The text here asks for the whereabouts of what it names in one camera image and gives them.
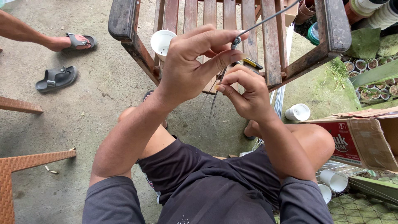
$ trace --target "concrete floor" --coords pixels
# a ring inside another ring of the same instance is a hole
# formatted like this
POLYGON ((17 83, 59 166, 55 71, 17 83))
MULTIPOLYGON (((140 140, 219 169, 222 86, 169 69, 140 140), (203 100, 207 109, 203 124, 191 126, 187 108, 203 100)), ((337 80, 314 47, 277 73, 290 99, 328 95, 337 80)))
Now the concrete floor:
MULTIPOLYGON (((3 9, 34 29, 51 36, 66 32, 94 35, 95 51, 55 53, 47 48, 0 37, 0 96, 38 103, 40 116, 0 111, 0 157, 55 152, 77 147, 77 157, 49 164, 59 172, 51 174, 43 166, 13 173, 16 223, 81 223, 84 199, 95 152, 116 124, 119 114, 138 105, 147 90, 155 85, 130 55, 107 31, 112 0, 16 0, 3 9), (75 65, 79 76, 75 83, 56 92, 40 94, 34 89, 45 69, 75 65)), ((149 49, 155 0, 142 1, 138 33, 149 49)), ((222 9, 218 6, 218 27, 222 9)), ((179 19, 181 33, 182 19, 179 19)), ((262 45, 258 30, 259 45, 262 45)), ((294 35, 291 61, 313 48, 309 41, 294 35)), ((262 51, 259 51, 262 63, 262 51)), ((334 83, 318 68, 286 87, 283 111, 296 103, 311 109, 310 119, 331 113, 357 110, 359 102, 352 85, 334 91, 334 83)), ((238 116, 230 101, 219 95, 211 128, 206 131, 211 97, 205 95, 187 101, 168 117, 170 132, 183 142, 217 156, 239 154, 254 145, 242 136, 245 119, 238 116)), ((161 211, 154 191, 141 171, 133 167, 133 181, 147 223, 155 223, 161 211)))

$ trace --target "foot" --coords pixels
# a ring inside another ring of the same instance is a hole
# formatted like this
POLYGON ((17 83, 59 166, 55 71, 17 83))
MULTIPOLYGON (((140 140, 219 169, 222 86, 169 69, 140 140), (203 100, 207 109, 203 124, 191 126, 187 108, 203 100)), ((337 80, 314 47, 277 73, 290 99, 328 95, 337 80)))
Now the foot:
MULTIPOLYGON (((87 49, 91 47, 90 41, 82 35, 75 35, 78 41, 85 41, 87 40, 86 45, 77 46, 77 50, 87 49)), ((49 37, 49 41, 47 45, 45 45, 48 49, 52 51, 61 51, 64 48, 70 47, 72 42, 70 41, 69 37, 49 37)))
POLYGON ((246 137, 255 136, 261 138, 260 127, 257 122, 250 120, 244 131, 246 137))
MULTIPOLYGON (((153 93, 153 92, 150 92, 149 95, 145 97, 144 101, 145 101, 150 95, 152 95, 152 93, 153 93)), ((163 125, 164 128, 167 128, 167 121, 166 121, 166 120, 163 120, 162 125, 163 125)))

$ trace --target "cardboard box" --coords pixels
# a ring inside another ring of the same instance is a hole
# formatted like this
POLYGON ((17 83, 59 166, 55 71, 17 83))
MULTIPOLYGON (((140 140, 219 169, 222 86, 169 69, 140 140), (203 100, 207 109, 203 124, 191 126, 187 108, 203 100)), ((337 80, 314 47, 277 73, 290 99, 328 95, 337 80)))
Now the cardboard box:
MULTIPOLYGON (((289 5, 291 5, 292 3, 294 3, 294 1, 295 0, 284 0, 283 3, 284 3, 285 8, 287 6, 289 6, 289 5)), ((298 6, 298 3, 297 3, 295 6, 291 7, 290 9, 288 9, 285 12, 285 24, 286 24, 286 27, 289 27, 293 23, 293 21, 296 19, 296 16, 299 13, 299 8, 298 7, 299 6, 298 6)))
POLYGON ((301 123, 317 124, 333 136, 331 160, 398 173, 398 107, 334 114, 301 123))

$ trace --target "flip-flop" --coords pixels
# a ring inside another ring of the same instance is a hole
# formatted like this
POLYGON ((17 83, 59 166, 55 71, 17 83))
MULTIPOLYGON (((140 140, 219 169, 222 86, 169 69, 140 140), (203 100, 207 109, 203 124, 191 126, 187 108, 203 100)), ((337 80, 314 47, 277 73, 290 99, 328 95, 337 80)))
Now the flip-flop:
POLYGON ((250 137, 248 137, 248 136, 245 135, 245 129, 243 129, 243 135, 245 136, 245 138, 246 138, 247 140, 255 140, 255 139, 256 139, 256 136, 250 136, 250 137))
MULTIPOLYGON (((149 96, 150 93, 153 92, 153 91, 154 91, 154 90, 149 90, 148 92, 146 92, 145 95, 144 95, 144 98, 142 99, 142 101, 144 102, 145 97, 149 96)), ((167 126, 165 127, 165 129, 167 130, 168 127, 169 127, 169 123, 167 123, 167 121, 166 121, 166 124, 167 124, 167 126)))
POLYGON ((90 35, 82 35, 83 37, 87 38, 90 41, 90 43, 88 43, 87 40, 85 41, 77 40, 73 33, 67 33, 66 36, 70 38, 70 42, 72 45, 70 47, 62 49, 63 51, 76 50, 77 46, 85 46, 86 44, 90 44, 90 47, 81 50, 93 49, 97 45, 96 38, 90 35))
POLYGON ((77 77, 77 68, 70 66, 61 69, 47 69, 44 73, 44 79, 36 83, 36 89, 39 92, 48 92, 70 85, 77 77))

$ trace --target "gray shirt sleeve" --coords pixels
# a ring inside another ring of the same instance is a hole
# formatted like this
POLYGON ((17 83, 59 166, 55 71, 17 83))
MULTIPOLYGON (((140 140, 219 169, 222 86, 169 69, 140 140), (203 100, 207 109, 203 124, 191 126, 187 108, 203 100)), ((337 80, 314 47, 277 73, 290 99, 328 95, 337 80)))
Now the gray shirt sleeve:
POLYGON ((83 224, 145 224, 133 181, 110 177, 87 190, 83 224))
POLYGON ((312 181, 286 178, 279 193, 279 207, 281 224, 334 223, 318 185, 312 181))

